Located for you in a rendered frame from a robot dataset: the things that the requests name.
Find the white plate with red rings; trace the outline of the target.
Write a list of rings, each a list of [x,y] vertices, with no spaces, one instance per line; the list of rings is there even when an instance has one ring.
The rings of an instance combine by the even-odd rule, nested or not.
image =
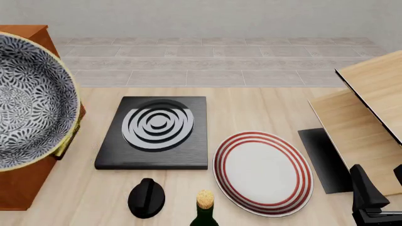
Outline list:
[[[262,131],[234,134],[221,142],[212,162],[224,195],[253,214],[289,216],[312,197],[314,178],[308,161],[276,135]]]

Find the round black stove knob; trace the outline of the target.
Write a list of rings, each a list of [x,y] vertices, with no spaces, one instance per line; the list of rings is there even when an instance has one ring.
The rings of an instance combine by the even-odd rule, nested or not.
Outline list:
[[[143,178],[128,196],[128,208],[137,218],[147,219],[158,214],[165,204],[165,192],[152,178]]]

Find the red-brown wooden cabinet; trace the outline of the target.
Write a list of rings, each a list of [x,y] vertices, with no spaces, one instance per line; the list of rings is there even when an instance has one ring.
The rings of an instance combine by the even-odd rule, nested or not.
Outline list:
[[[47,25],[0,25],[0,33],[29,39],[59,56],[47,28]],[[84,118],[85,114],[85,107],[81,105],[79,117]],[[56,162],[51,154],[31,165],[12,171],[0,171],[0,210],[29,209]]]

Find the dark green corked bottle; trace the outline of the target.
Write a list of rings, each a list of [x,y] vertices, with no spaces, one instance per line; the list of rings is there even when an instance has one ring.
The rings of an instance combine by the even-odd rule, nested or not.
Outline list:
[[[213,218],[214,194],[209,190],[201,190],[197,193],[197,216],[190,226],[219,226]]]

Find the pale wooden box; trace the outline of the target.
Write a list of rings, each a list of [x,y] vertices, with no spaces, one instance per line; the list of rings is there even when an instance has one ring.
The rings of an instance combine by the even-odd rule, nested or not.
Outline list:
[[[309,104],[346,167],[359,164],[385,196],[402,195],[402,50],[335,73],[347,90]]]

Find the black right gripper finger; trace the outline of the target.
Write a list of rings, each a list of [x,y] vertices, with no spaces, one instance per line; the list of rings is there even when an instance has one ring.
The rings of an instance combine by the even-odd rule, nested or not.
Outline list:
[[[402,186],[402,164],[399,165],[398,167],[395,167],[393,170],[395,177],[397,178],[398,182]]]
[[[374,186],[363,167],[355,164],[350,169],[353,187],[352,208],[382,208],[390,201]]]

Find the blue white patterned bowl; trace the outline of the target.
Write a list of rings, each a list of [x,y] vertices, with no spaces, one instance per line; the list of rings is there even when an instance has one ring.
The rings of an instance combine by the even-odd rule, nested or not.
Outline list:
[[[0,32],[0,172],[53,154],[79,122],[80,95],[59,57]]]

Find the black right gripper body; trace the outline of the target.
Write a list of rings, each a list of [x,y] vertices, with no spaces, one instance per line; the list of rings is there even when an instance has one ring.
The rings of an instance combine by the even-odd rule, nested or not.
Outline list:
[[[352,216],[357,226],[402,226],[402,211],[353,207]]]

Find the flat black stove plate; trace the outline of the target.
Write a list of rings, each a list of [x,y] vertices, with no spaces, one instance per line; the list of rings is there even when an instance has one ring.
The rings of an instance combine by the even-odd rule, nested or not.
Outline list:
[[[206,97],[123,97],[94,166],[98,170],[206,170]]]

